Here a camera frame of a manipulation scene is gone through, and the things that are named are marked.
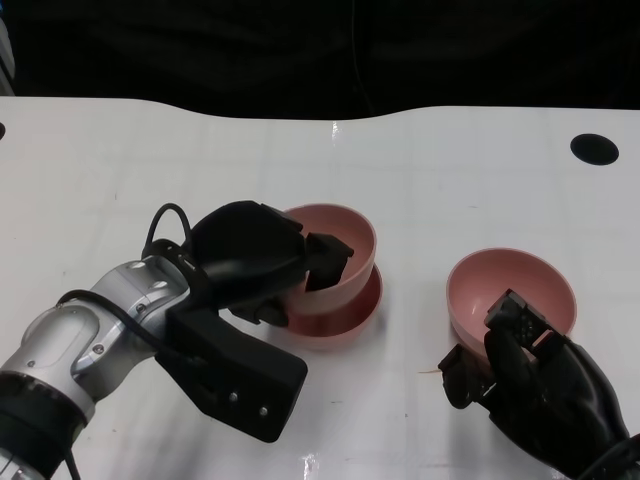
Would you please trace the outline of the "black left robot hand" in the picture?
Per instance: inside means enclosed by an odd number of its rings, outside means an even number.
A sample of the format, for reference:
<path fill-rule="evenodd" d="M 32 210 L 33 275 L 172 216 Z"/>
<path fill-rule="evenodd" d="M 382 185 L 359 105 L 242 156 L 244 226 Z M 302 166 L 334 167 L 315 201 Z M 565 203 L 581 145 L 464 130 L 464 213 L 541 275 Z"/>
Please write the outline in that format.
<path fill-rule="evenodd" d="M 303 232 L 288 214 L 251 200 L 224 205 L 200 220 L 187 243 L 209 282 L 209 299 L 254 324 L 286 328 L 282 296 L 338 284 L 354 250 L 331 234 Z"/>

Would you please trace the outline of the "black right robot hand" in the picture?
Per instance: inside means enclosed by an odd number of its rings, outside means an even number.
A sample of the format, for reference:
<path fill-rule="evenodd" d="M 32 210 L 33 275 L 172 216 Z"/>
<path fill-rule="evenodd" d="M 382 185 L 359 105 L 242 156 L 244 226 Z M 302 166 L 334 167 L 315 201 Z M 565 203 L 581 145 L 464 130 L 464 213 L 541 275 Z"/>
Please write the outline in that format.
<path fill-rule="evenodd" d="M 638 478 L 639 438 L 586 351 L 512 290 L 486 325 L 486 364 L 456 345 L 438 366 L 450 404 L 480 404 L 510 441 L 569 479 Z"/>

